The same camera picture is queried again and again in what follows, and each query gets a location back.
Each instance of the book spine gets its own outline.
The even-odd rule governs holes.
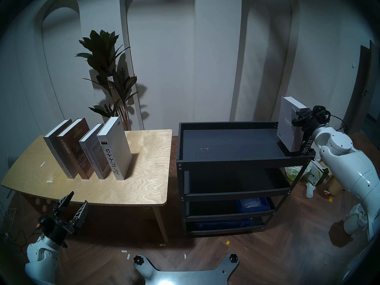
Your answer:
[[[99,179],[104,180],[102,172],[99,170],[98,165],[96,163],[96,158],[91,153],[91,149],[88,149],[85,142],[79,142],[81,144],[81,147],[83,149],[84,154],[86,155],[88,161],[90,162],[92,169],[96,173]]]
[[[66,151],[66,154],[70,157],[70,159],[72,160],[73,164],[74,164],[75,167],[77,168],[78,173],[79,173],[79,175],[81,176],[81,178],[82,178],[82,179],[87,179],[87,175],[86,175],[85,172],[82,170],[82,168],[81,168],[81,166],[79,165],[79,162],[76,160],[74,154],[70,151],[70,148],[69,148],[69,146],[67,145],[67,143],[65,142],[65,140],[62,139],[62,138],[59,138],[59,141],[61,142],[62,147],[64,148],[64,150]]]
[[[110,144],[108,144],[107,138],[103,136],[99,139],[99,141],[100,141],[100,144],[102,144],[103,152],[106,155],[108,164],[111,167],[111,170],[114,173],[116,180],[123,181],[124,180],[123,175],[120,172],[120,168],[117,165],[115,156],[112,153],[112,149],[111,149]]]
[[[56,149],[54,148],[52,142],[49,139],[45,139],[45,142],[46,142],[47,146],[49,147],[51,153],[53,154],[54,158],[58,162],[59,166],[64,171],[65,175],[69,179],[74,179],[74,177],[70,174],[69,170],[67,169],[64,162],[62,161],[61,157],[58,155],[58,153],[57,153]]]

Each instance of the black knob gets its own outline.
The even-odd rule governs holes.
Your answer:
[[[238,262],[238,256],[236,254],[231,254],[229,256],[229,259],[232,263],[237,263]]]
[[[141,266],[144,263],[144,259],[139,255],[136,255],[133,261],[136,265],[139,265],[139,266]]]

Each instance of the gray book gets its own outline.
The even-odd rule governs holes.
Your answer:
[[[292,120],[296,118],[299,113],[308,112],[309,110],[309,107],[303,105],[291,96],[281,98],[277,136],[290,152],[299,150],[304,135],[301,127],[292,125]]]
[[[97,136],[116,180],[125,180],[132,154],[121,118],[111,117]]]
[[[69,179],[74,179],[78,174],[78,170],[71,162],[71,159],[67,155],[66,151],[62,148],[60,141],[57,139],[57,136],[70,124],[72,124],[71,119],[65,119],[60,122],[44,136],[44,140],[66,176]]]
[[[96,124],[82,139],[79,140],[79,144],[86,154],[88,161],[91,163],[96,175],[101,180],[104,180],[111,170],[102,146],[96,136],[103,126],[104,123]]]

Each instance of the black metal shelf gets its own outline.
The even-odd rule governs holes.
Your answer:
[[[270,210],[240,213],[235,200],[186,202],[186,221],[232,220],[251,217],[270,216],[276,207],[267,197]]]
[[[186,223],[187,232],[190,235],[202,236],[202,235],[221,235],[221,234],[231,234],[231,233],[241,233],[247,231],[262,231],[264,228],[264,223],[261,218],[252,219],[252,226],[243,228],[232,228],[232,229],[196,229],[195,225],[191,222]]]
[[[178,191],[186,235],[262,231],[284,203],[315,151],[290,153],[277,137],[277,122],[180,123],[177,149]],[[302,165],[289,184],[279,169]],[[283,198],[270,210],[240,213],[235,200]],[[199,221],[252,218],[253,226],[197,229]]]
[[[184,172],[184,201],[270,197],[289,191],[290,185],[278,168]]]

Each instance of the metal base plate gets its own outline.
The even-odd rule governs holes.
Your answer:
[[[165,272],[156,270],[144,255],[136,255],[133,259],[133,265],[144,277],[145,283],[151,285],[226,285],[238,264],[236,254],[227,254],[220,265],[211,271]]]

